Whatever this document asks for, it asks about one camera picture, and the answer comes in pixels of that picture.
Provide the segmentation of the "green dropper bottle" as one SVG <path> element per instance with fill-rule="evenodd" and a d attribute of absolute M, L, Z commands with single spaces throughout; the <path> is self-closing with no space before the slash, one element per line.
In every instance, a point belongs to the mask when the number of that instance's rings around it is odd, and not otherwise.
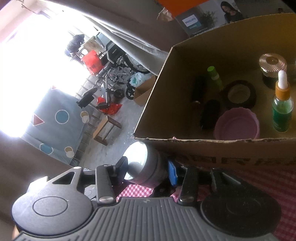
<path fill-rule="evenodd" d="M 273 128 L 284 133 L 290 127 L 293 111 L 293 99 L 290 95 L 290 84 L 284 70 L 278 72 L 278 81 L 275 84 L 275 96 L 272 102 Z"/>

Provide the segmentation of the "pink plastic bowl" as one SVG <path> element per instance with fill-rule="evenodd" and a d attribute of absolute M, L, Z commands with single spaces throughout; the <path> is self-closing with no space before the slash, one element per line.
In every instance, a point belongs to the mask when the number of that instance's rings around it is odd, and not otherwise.
<path fill-rule="evenodd" d="M 214 128 L 214 137 L 217 140 L 258 139 L 259 136 L 259 120 L 256 114 L 247 108 L 232 108 L 224 112 Z"/>

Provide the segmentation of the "blue patterned blanket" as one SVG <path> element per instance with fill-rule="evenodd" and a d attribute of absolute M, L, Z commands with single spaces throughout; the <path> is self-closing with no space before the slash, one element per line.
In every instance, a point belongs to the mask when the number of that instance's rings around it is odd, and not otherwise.
<path fill-rule="evenodd" d="M 93 114 L 92 107 L 81 108 L 77 102 L 77 98 L 51 88 L 22 139 L 46 155 L 70 164 Z"/>

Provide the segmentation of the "pink checkered tablecloth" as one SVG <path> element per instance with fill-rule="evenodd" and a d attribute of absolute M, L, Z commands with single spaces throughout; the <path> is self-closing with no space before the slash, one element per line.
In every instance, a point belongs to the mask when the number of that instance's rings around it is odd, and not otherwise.
<path fill-rule="evenodd" d="M 235 176 L 257 187 L 277 200 L 281 206 L 281 219 L 274 232 L 279 240 L 295 240 L 295 170 L 231 170 Z M 121 197 L 148 197 L 152 189 L 131 184 L 119 196 Z M 210 194 L 207 185 L 199 187 L 198 201 Z"/>

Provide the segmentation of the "white plastic bag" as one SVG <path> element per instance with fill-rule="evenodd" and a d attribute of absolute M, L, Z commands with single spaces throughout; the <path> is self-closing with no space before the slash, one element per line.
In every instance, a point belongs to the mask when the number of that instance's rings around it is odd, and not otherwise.
<path fill-rule="evenodd" d="M 129 83 L 131 86 L 136 88 L 144 83 L 147 79 L 149 79 L 149 75 L 137 72 L 130 78 Z"/>

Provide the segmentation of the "gold lid dark jar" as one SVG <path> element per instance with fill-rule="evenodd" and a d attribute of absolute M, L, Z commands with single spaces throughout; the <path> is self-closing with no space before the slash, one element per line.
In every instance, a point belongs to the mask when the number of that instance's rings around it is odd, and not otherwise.
<path fill-rule="evenodd" d="M 263 83 L 268 88 L 275 89 L 275 84 L 278 81 L 278 72 L 287 70 L 287 61 L 279 54 L 265 53 L 260 56 L 258 63 Z"/>

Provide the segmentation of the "folded wheelchair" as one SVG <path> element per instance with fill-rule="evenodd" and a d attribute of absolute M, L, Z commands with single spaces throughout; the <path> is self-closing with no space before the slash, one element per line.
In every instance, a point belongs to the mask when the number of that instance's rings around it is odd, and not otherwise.
<path fill-rule="evenodd" d="M 102 33 L 94 36 L 93 40 L 102 48 L 98 57 L 104 66 L 98 73 L 86 78 L 86 81 L 100 91 L 113 85 L 125 85 L 125 96 L 133 100 L 135 87 L 139 83 L 135 75 L 138 73 L 145 76 L 150 75 L 150 72 Z"/>

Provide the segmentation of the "white supplement jar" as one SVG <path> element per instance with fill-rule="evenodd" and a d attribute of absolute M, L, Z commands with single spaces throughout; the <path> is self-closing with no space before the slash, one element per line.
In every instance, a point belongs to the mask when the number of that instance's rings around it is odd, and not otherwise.
<path fill-rule="evenodd" d="M 123 154 L 128 161 L 125 180 L 148 188 L 156 188 L 168 177 L 167 161 L 155 148 L 134 142 Z"/>

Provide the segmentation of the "brown cardboard box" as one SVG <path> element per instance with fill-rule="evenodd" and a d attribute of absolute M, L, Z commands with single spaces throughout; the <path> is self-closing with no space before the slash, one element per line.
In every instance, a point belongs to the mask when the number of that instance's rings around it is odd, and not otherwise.
<path fill-rule="evenodd" d="M 286 133 L 273 128 L 274 91 L 264 85 L 258 63 L 265 53 L 283 56 L 288 69 L 295 69 L 294 13 L 248 18 L 175 45 L 140 116 L 135 139 L 198 167 L 294 169 L 295 124 Z M 225 89 L 210 78 L 209 66 L 216 68 L 223 86 L 236 80 L 254 86 L 258 139 L 223 141 L 204 130 L 226 110 Z"/>

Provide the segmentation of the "orange Philips product box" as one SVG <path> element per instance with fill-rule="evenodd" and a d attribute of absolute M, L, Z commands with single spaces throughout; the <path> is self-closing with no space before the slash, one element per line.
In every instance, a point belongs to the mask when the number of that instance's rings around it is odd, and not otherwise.
<path fill-rule="evenodd" d="M 177 21 L 190 37 L 244 19 L 235 1 L 158 1 L 157 19 Z"/>

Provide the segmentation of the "green capped dark bottle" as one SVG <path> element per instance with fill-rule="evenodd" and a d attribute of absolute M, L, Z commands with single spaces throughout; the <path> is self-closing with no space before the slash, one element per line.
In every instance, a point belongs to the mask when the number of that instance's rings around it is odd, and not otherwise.
<path fill-rule="evenodd" d="M 207 72 L 209 75 L 207 99 L 218 99 L 224 89 L 220 75 L 214 66 L 209 66 Z"/>

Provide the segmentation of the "small wooden stool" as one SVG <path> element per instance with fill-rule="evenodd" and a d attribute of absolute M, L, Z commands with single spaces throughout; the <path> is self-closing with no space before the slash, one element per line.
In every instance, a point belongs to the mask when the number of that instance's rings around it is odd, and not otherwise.
<path fill-rule="evenodd" d="M 96 130 L 94 131 L 92 138 L 96 142 L 107 146 L 107 137 L 114 127 L 122 128 L 120 122 L 114 120 L 110 116 L 105 116 L 98 124 Z"/>

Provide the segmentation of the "small open cardboard box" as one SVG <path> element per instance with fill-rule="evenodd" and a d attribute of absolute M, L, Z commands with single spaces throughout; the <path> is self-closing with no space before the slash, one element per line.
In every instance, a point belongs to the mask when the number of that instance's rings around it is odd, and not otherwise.
<path fill-rule="evenodd" d="M 151 94 L 152 88 L 156 83 L 156 79 L 157 79 L 156 76 L 152 76 L 151 78 L 146 80 L 144 83 L 142 83 L 140 86 L 135 88 L 133 101 L 137 105 L 144 106 L 146 104 Z"/>

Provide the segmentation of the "grey curtain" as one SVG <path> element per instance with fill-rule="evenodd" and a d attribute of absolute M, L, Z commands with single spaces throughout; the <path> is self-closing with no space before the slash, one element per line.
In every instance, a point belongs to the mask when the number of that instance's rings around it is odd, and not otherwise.
<path fill-rule="evenodd" d="M 159 21 L 156 1 L 56 1 L 90 20 L 100 32 L 158 75 L 172 46 L 187 39 L 175 20 Z"/>

